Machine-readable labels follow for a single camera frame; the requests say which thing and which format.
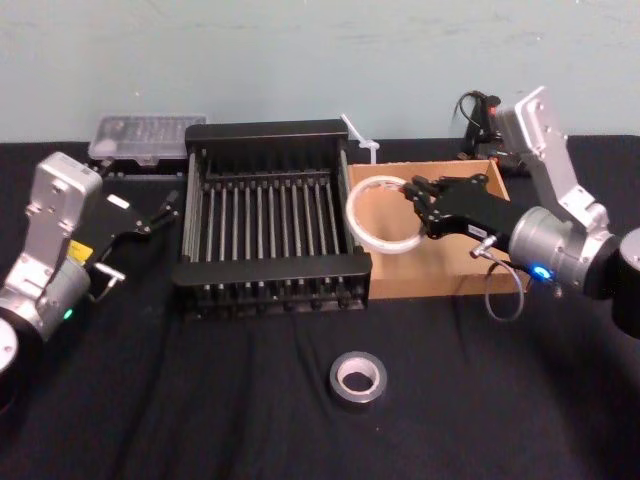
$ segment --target clear plastic case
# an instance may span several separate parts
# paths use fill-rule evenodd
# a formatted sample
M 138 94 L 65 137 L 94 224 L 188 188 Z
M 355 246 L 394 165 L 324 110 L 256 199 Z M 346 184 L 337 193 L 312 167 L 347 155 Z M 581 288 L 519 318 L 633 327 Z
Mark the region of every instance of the clear plastic case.
M 89 156 L 135 160 L 141 166 L 186 158 L 185 130 L 206 122 L 205 115 L 108 115 L 100 120 Z

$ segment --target black tablecloth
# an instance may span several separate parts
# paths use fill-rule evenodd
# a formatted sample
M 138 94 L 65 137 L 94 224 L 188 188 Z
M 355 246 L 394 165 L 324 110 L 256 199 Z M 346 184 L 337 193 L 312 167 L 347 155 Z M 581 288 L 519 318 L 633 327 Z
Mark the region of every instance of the black tablecloth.
M 569 147 L 612 228 L 640 225 L 640 138 Z M 55 150 L 86 158 L 86 144 L 0 146 L 0 274 L 21 247 L 33 168 Z M 382 147 L 386 161 L 454 153 L 450 141 Z M 151 213 L 176 185 L 105 190 Z M 508 187 L 535 200 L 528 180 Z M 479 297 L 184 324 L 169 282 L 178 230 L 114 258 L 126 285 L 80 305 L 47 344 L 0 440 L 0 478 L 640 477 L 640 342 L 613 326 L 609 303 L 536 286 L 514 324 L 490 320 Z M 389 375 L 365 414 L 327 392 L 331 363 L 350 350 Z

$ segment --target roll of tape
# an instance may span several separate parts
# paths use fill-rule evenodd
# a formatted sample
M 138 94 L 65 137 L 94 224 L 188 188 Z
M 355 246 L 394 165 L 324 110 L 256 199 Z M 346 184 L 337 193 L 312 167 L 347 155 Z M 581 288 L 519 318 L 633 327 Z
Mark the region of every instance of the roll of tape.
M 352 373 L 364 375 L 371 381 L 366 390 L 353 390 L 345 384 Z M 387 370 L 378 358 L 366 352 L 348 352 L 340 355 L 331 366 L 331 390 L 344 405 L 365 408 L 375 403 L 387 388 Z
M 400 191 L 405 185 L 403 179 L 398 177 L 391 177 L 388 175 L 376 175 L 373 177 L 365 178 L 359 182 L 347 198 L 345 205 L 345 215 L 347 218 L 347 225 L 351 234 L 361 244 L 374 250 L 376 252 L 384 253 L 387 255 L 397 255 L 400 253 L 408 252 L 416 248 L 424 239 L 424 233 L 419 229 L 414 235 L 399 241 L 382 240 L 381 238 L 374 237 L 371 233 L 367 232 L 360 222 L 358 221 L 355 213 L 355 202 L 362 193 L 372 188 L 384 188 L 385 190 Z

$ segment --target black rack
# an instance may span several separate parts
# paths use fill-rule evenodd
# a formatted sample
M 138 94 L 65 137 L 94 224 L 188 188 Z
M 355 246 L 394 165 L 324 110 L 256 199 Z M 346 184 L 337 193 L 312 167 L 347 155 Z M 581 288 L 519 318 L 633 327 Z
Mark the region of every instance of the black rack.
M 341 120 L 193 125 L 181 262 L 193 316 L 363 308 L 371 257 L 344 223 Z

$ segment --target open cardboard box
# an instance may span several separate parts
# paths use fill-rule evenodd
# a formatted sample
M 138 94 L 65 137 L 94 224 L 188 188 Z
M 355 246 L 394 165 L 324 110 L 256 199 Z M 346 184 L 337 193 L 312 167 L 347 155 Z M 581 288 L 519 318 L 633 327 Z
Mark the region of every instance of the open cardboard box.
M 410 162 L 378 165 L 351 165 L 351 187 L 374 175 L 392 175 L 407 181 L 414 175 L 429 180 L 440 177 L 470 177 L 484 173 L 489 177 L 487 190 L 509 199 L 495 162 L 466 160 L 449 162 Z M 413 204 L 402 194 L 371 189 L 356 201 L 355 212 L 361 225 L 376 237 L 402 240 L 415 233 L 420 220 Z M 463 235 L 449 235 L 440 240 L 425 239 L 416 249 L 400 255 L 370 252 L 373 260 L 369 298 L 409 298 L 484 293 L 485 274 L 491 262 L 474 260 L 469 251 L 477 241 Z M 508 256 L 495 251 L 497 257 Z M 492 293 L 517 291 L 511 275 L 498 268 L 491 279 Z

